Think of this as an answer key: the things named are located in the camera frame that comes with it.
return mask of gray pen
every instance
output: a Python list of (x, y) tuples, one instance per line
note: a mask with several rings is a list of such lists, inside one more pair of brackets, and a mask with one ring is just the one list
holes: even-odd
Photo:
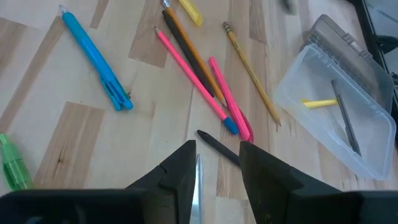
[(337, 80), (336, 79), (332, 80), (331, 85), (333, 87), (333, 91), (335, 92), (337, 103), (338, 103), (338, 106), (340, 107), (341, 115), (343, 115), (343, 120), (346, 125), (346, 133), (347, 133), (347, 138), (348, 138), (349, 144), (353, 148), (353, 151), (358, 153), (358, 155), (361, 156), (361, 151), (359, 150), (359, 144), (356, 140), (356, 137), (355, 137), (355, 134), (353, 131), (353, 126), (351, 125), (351, 121), (349, 120), (346, 106), (344, 104), (343, 98), (341, 97), (340, 91), (338, 89)]

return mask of yellow highlighter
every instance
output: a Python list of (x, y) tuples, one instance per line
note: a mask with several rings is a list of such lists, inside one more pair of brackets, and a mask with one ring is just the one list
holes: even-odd
[(310, 109), (337, 104), (337, 100), (318, 100), (318, 101), (301, 100), (301, 101), (304, 103), (304, 105), (307, 108)]
[(192, 18), (194, 23), (197, 26), (201, 26), (201, 24), (203, 23), (203, 17), (201, 16), (197, 7), (192, 3), (192, 1), (191, 0), (180, 0), (180, 3), (184, 7), (186, 12), (189, 14), (189, 16)]

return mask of wooden surface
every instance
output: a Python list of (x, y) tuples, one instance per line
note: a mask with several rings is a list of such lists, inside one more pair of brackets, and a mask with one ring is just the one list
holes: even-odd
[[(398, 189), (398, 157), (381, 182), (354, 175), (285, 111), (282, 127), (265, 105), (230, 44), (228, 21), (267, 93), (283, 78), (306, 31), (328, 14), (364, 46), (353, 6), (296, 0), (284, 14), (275, 0), (193, 0), (198, 28), (177, 0), (173, 8), (204, 60), (217, 58), (251, 122), (255, 144), (341, 190)], [(96, 72), (57, 17), (64, 4), (81, 22), (127, 92), (134, 109), (115, 112)], [(155, 37), (170, 32), (158, 1), (0, 0), (0, 132), (19, 146), (42, 188), (124, 188), (188, 139), (204, 163), (205, 223), (254, 223), (240, 170), (195, 134), (202, 129), (238, 153), (239, 139), (220, 120)], [(0, 181), (0, 194), (9, 190)]]

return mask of green highlighter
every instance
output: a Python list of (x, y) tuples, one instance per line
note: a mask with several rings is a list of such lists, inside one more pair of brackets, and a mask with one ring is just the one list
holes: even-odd
[(0, 134), (2, 170), (11, 190), (33, 189), (33, 182), (14, 143)]

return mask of blue highlighter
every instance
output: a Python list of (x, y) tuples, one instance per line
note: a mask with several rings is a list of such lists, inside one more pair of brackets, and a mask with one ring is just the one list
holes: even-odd
[(127, 110), (132, 109), (132, 103), (128, 94), (123, 90), (118, 78), (116, 78), (111, 67), (106, 63), (106, 60), (101, 55), (99, 50), (95, 47), (86, 31), (81, 27), (76, 17), (67, 11), (65, 7), (59, 6), (62, 12), (62, 20), (71, 34), (75, 37), (81, 49), (84, 51), (90, 62), (93, 64), (98, 72), (99, 80), (104, 86), (105, 92), (112, 101), (113, 106), (117, 111), (121, 111), (124, 107)]

